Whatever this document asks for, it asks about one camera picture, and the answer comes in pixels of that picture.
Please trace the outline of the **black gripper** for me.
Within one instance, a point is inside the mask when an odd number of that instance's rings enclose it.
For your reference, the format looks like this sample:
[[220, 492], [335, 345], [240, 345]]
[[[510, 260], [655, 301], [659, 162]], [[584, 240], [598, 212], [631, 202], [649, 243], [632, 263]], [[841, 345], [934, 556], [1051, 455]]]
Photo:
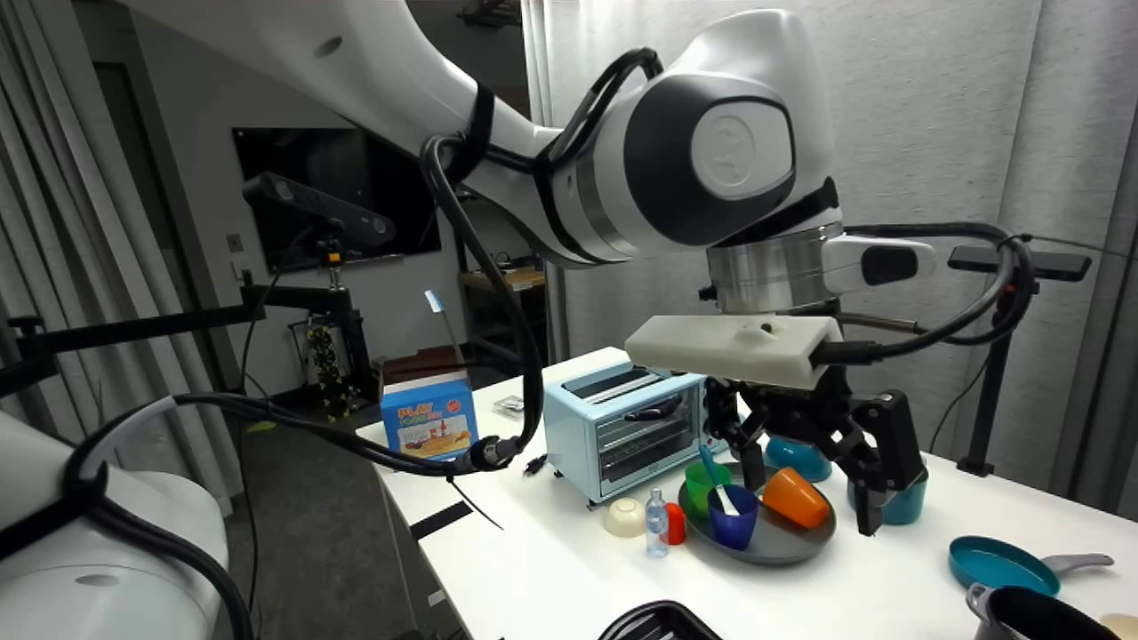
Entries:
[[708, 376], [704, 429], [729, 446], [751, 492], [770, 479], [763, 435], [816, 446], [847, 472], [847, 501], [863, 537], [887, 525], [893, 496], [928, 478], [912, 403], [900, 391], [853, 394], [841, 375], [827, 375], [816, 391]]

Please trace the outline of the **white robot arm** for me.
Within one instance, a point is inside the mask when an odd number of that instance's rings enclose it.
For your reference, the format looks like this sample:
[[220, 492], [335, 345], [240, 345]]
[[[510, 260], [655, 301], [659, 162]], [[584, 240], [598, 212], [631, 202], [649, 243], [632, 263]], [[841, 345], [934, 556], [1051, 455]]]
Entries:
[[[474, 184], [569, 267], [809, 236], [830, 267], [924, 251], [914, 229], [841, 224], [816, 52], [785, 12], [725, 18], [674, 65], [624, 52], [566, 128], [499, 104], [432, 45], [405, 0], [143, 0], [143, 12], [416, 153], [440, 211]], [[210, 496], [107, 462], [176, 407], [143, 403], [79, 446], [5, 424], [5, 640], [205, 640], [215, 621], [252, 640]]]

